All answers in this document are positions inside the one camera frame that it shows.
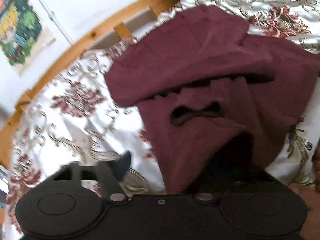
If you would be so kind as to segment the person's right hand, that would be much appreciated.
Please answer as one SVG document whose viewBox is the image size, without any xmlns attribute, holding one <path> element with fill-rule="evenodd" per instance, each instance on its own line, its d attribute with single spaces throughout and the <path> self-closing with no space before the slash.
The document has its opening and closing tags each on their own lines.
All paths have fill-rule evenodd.
<svg viewBox="0 0 320 240">
<path fill-rule="evenodd" d="M 307 219 L 301 230 L 301 235 L 308 240 L 319 240 L 319 146 L 313 155 L 313 168 L 316 172 L 315 189 L 299 183 L 291 183 L 289 188 L 304 200 L 308 208 Z"/>
</svg>

